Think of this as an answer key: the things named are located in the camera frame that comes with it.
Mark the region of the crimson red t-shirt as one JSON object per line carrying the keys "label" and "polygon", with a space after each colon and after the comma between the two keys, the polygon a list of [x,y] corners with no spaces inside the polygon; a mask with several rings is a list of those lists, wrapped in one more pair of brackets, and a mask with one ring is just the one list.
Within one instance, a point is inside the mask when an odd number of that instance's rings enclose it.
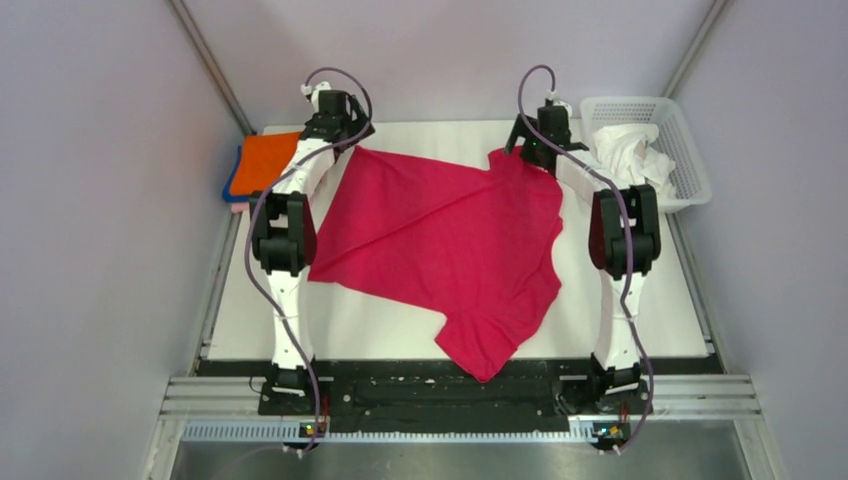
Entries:
{"label": "crimson red t-shirt", "polygon": [[492,380],[561,287],[559,184],[500,150],[487,169],[356,148],[317,235],[309,277],[441,313],[436,344]]}

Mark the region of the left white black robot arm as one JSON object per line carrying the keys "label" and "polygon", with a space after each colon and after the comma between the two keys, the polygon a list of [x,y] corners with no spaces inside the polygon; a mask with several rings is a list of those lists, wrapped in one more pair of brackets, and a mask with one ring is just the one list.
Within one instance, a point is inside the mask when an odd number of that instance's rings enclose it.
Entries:
{"label": "left white black robot arm", "polygon": [[245,251],[267,278],[262,286],[254,273],[248,275],[273,312],[274,347],[266,387],[303,414],[314,410],[321,397],[299,296],[317,252],[310,202],[338,159],[374,128],[366,112],[369,101],[360,102],[327,82],[304,86],[302,92],[313,115],[280,176],[266,191],[251,195]]}

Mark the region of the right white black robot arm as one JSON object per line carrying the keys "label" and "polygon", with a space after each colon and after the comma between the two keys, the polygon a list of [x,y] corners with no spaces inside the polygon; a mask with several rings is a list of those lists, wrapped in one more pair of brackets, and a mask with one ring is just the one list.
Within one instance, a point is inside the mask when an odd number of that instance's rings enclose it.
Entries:
{"label": "right white black robot arm", "polygon": [[572,393],[571,403],[612,412],[627,395],[648,395],[642,376],[650,367],[636,320],[661,253],[657,195],[648,184],[615,179],[588,146],[573,140],[570,119],[566,103],[552,98],[535,116],[519,112],[504,150],[519,148],[524,162],[567,185],[590,208],[588,253],[600,275],[600,325],[586,385]]}

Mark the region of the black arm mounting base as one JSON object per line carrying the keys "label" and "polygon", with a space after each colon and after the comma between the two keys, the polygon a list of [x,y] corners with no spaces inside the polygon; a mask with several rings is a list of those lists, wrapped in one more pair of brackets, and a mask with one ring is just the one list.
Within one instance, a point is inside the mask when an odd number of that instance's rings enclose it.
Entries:
{"label": "black arm mounting base", "polygon": [[275,393],[271,366],[259,360],[203,360],[199,377],[245,377],[261,416],[303,416],[333,434],[506,434],[569,428],[578,414],[627,416],[656,412],[658,392],[596,397],[587,359],[510,360],[480,383],[447,360],[320,360],[318,388],[304,396]]}

